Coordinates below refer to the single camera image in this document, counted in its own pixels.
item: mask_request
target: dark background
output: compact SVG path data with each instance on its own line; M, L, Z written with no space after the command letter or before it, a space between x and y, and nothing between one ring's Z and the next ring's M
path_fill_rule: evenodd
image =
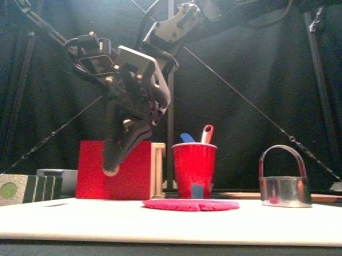
M39 1L31 3L35 9ZM99 37L111 39L113 48L119 45L133 47L143 18L135 3L147 10L153 1L44 1L41 16L65 38L95 31ZM75 74L63 50L28 33L11 21L7 9L0 9L0 170L5 171L101 95L101 90ZM263 151L275 144L298 149L287 135L294 136L342 176L341 10L341 4L324 7L318 31L310 36L304 15L294 5L274 26L264 29L234 26L188 43L180 50L172 99L174 143L180 142L182 132L199 140L204 125L215 126L215 188L258 189L258 160ZM266 13L252 22L267 23L282 13L283 9ZM153 17L167 19L165 5ZM312 37L326 88L316 81L310 48ZM25 61L29 63L27 73L23 70ZM80 141L103 139L103 118L104 104L99 102L8 173L35 174L39 168L76 169ZM167 116L151 139L167 142ZM306 163L311 189L327 190L334 177L299 149L298 152ZM298 175L288 153L270 152L267 160L267 175Z

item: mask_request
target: bucket handle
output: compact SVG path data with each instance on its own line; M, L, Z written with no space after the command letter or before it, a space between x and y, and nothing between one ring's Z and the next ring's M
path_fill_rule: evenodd
M304 170L304 162L303 162L303 159L299 155L299 153L288 146L286 145L274 145L271 146L262 154L262 157L259 159L259 177L263 177L263 159L264 159L264 156L267 154L267 152L274 149L274 148L282 148L284 149L286 151L288 151L292 156L295 157L296 159L296 163L298 163L298 167L299 167L299 174L300 174L300 177L304 177L306 178L306 170Z

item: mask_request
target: small box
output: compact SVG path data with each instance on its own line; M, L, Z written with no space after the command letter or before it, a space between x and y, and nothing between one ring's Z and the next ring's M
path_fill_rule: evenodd
M164 144L140 142L112 177L103 172L103 148L103 141L81 141L76 198L145 200L163 197Z
M0 175L0 206L59 199L61 178L37 175Z

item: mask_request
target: red box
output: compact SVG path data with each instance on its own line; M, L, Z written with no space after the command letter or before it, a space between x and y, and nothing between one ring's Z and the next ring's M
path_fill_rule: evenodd
M159 196L163 143L143 141L127 156L119 173L103 173L103 141L81 141L76 198L145 200Z

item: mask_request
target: gray object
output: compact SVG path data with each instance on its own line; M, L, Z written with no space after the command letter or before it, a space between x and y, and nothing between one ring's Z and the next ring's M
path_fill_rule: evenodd
M63 178L61 197L75 197L77 170L69 169L37 169L37 176L56 176Z

